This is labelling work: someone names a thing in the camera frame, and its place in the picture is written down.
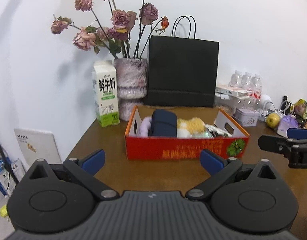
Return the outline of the yellow white plush toy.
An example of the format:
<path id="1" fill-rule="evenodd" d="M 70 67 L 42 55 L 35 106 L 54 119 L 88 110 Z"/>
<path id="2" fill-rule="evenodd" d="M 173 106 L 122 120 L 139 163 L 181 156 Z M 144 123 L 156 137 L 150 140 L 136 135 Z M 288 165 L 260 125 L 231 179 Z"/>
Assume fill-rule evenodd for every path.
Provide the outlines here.
<path id="1" fill-rule="evenodd" d="M 203 133 L 205 123 L 200 118 L 177 119 L 177 137 L 191 138 L 193 135 Z"/>

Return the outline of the dark navy fabric case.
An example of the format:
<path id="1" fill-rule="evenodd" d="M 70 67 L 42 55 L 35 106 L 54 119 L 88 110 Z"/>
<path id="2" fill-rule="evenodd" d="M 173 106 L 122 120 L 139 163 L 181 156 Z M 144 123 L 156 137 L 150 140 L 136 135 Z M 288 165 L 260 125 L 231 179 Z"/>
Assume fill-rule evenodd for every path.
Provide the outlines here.
<path id="1" fill-rule="evenodd" d="M 151 119 L 149 136 L 177 137 L 177 115 L 164 109 L 156 109 Z"/>

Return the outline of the purple tissue pack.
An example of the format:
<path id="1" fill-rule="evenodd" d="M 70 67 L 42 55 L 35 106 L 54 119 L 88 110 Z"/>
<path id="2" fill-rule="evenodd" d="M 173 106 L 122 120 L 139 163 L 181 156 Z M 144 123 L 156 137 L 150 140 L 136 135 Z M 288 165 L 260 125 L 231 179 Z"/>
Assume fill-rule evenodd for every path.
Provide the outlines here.
<path id="1" fill-rule="evenodd" d="M 293 115 L 285 115 L 281 118 L 279 122 L 277 134 L 282 137 L 288 138 L 287 131 L 290 128 L 298 128 L 298 122 Z"/>

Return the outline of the colourful snack packet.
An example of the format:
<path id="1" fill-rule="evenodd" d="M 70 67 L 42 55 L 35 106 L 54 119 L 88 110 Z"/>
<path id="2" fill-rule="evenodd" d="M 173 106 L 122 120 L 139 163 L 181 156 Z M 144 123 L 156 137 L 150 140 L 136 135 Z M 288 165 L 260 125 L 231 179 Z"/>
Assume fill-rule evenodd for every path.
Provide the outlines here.
<path id="1" fill-rule="evenodd" d="M 293 111 L 298 122 L 298 127 L 304 128 L 307 124 L 307 101 L 304 99 L 299 99 L 294 104 Z"/>

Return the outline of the black charger plug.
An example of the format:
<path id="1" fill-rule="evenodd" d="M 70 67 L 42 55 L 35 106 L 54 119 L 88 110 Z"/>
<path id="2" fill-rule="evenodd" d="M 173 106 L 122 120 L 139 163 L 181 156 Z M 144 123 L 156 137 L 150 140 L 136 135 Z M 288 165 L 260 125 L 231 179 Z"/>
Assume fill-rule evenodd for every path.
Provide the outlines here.
<path id="1" fill-rule="evenodd" d="M 282 97 L 282 102 L 281 102 L 281 106 L 280 106 L 280 109 L 282 111 L 284 111 L 286 109 L 286 107 L 287 107 L 287 100 L 288 100 L 288 97 L 286 95 L 284 95 Z"/>

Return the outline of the white round device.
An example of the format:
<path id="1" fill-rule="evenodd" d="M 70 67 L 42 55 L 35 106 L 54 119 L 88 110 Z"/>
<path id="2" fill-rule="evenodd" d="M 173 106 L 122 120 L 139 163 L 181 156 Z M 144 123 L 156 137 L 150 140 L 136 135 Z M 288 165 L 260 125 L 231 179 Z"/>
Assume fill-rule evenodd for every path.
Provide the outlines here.
<path id="1" fill-rule="evenodd" d="M 271 105 L 271 97 L 269 95 L 262 94 L 259 99 L 258 112 L 261 115 L 264 115 L 267 112 L 267 110 L 270 108 L 270 105 Z"/>

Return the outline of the small decorated tin box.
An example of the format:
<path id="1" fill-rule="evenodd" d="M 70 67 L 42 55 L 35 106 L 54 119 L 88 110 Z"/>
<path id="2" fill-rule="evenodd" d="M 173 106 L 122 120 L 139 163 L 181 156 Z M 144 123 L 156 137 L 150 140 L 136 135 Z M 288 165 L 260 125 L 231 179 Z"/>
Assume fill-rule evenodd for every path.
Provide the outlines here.
<path id="1" fill-rule="evenodd" d="M 242 127 L 255 127 L 258 122 L 259 112 L 252 108 L 237 108 L 233 119 Z"/>

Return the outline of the middle clear water bottle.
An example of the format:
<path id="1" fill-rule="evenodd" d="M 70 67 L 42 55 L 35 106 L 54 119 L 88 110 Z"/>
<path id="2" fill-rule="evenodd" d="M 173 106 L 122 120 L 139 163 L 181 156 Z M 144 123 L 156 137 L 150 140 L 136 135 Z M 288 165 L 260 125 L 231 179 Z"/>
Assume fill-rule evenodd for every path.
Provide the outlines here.
<path id="1" fill-rule="evenodd" d="M 251 81 L 252 81 L 252 74 L 249 72 L 245 72 L 245 74 L 241 77 L 240 87 L 245 90 L 248 90 Z"/>

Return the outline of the white flat carton box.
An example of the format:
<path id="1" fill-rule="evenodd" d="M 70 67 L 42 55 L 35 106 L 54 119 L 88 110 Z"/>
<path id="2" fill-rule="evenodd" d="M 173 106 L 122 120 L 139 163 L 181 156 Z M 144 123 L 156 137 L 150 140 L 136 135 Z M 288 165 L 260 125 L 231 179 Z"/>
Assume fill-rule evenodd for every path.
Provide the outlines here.
<path id="1" fill-rule="evenodd" d="M 251 96 L 252 94 L 252 92 L 249 90 L 245 90 L 239 87 L 224 86 L 224 85 L 216 86 L 215 92 L 220 94 L 230 95 L 236 98 L 241 98 L 243 96 Z"/>

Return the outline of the left clear water bottle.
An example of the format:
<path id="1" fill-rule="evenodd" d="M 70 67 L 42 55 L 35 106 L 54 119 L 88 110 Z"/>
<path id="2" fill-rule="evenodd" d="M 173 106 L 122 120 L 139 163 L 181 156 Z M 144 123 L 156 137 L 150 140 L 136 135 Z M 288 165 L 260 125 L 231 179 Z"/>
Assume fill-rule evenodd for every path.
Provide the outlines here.
<path id="1" fill-rule="evenodd" d="M 234 74 L 232 74 L 231 78 L 230 78 L 230 82 L 228 83 L 228 85 L 230 87 L 239 87 L 240 83 L 241 83 L 241 77 L 242 77 L 242 72 L 236 70 Z"/>

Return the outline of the white green milk carton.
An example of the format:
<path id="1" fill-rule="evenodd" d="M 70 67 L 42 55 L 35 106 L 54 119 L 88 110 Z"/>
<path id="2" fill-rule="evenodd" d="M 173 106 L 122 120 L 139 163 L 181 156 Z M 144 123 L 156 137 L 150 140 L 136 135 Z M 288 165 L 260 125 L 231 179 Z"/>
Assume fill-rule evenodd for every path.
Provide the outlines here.
<path id="1" fill-rule="evenodd" d="M 117 74 L 112 61 L 94 63 L 92 85 L 96 117 L 100 126 L 108 127 L 119 124 Z"/>

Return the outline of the black paper shopping bag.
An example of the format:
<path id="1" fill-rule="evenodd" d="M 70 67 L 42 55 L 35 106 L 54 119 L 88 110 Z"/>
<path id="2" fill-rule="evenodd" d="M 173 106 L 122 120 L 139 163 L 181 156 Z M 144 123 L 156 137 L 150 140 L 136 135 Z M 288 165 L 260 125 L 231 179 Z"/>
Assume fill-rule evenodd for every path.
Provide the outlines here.
<path id="1" fill-rule="evenodd" d="M 196 20 L 179 16 L 171 36 L 152 36 L 148 49 L 147 96 L 149 106 L 213 107 L 219 43 L 196 37 L 176 37 L 182 19 L 189 21 L 191 35 Z"/>

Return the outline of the pink purple ceramic vase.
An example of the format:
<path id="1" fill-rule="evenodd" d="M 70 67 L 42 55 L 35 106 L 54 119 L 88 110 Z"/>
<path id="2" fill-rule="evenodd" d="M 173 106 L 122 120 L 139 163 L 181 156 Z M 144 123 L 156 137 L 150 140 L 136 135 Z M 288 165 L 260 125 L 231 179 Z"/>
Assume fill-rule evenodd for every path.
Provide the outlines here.
<path id="1" fill-rule="evenodd" d="M 117 72 L 119 117 L 128 121 L 133 108 L 143 104 L 147 96 L 147 59 L 121 58 L 114 60 Z"/>

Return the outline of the dried pink rose bouquet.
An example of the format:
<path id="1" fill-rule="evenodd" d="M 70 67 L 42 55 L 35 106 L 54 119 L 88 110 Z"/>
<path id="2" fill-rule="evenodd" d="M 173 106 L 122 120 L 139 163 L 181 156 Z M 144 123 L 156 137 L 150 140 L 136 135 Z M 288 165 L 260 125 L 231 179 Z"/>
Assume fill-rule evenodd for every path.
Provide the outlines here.
<path id="1" fill-rule="evenodd" d="M 118 9 L 115 0 L 103 1 L 107 1 L 110 7 L 111 27 L 105 27 L 100 23 L 93 10 L 93 0 L 75 0 L 75 10 L 91 12 L 98 26 L 90 24 L 78 27 L 70 18 L 59 16 L 54 17 L 52 22 L 52 34 L 59 35 L 69 27 L 75 28 L 78 32 L 73 39 L 73 45 L 80 50 L 94 50 L 98 54 L 100 48 L 104 47 L 115 59 L 118 58 L 118 54 L 122 54 L 123 59 L 140 59 L 144 52 L 140 50 L 140 42 L 145 28 L 150 27 L 148 37 L 151 37 L 153 33 L 164 34 L 169 27 L 168 18 L 166 16 L 160 18 L 158 9 L 145 0 L 142 0 L 139 12 Z"/>

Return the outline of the white booklet against wall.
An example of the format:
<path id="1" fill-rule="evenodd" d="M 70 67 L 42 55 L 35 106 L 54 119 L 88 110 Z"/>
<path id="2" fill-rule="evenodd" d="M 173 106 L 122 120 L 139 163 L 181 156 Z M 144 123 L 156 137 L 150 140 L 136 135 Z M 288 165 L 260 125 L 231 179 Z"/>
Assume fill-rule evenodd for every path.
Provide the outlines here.
<path id="1" fill-rule="evenodd" d="M 28 166 L 36 159 L 45 159 L 49 164 L 62 163 L 52 132 L 15 128 L 14 133 Z"/>

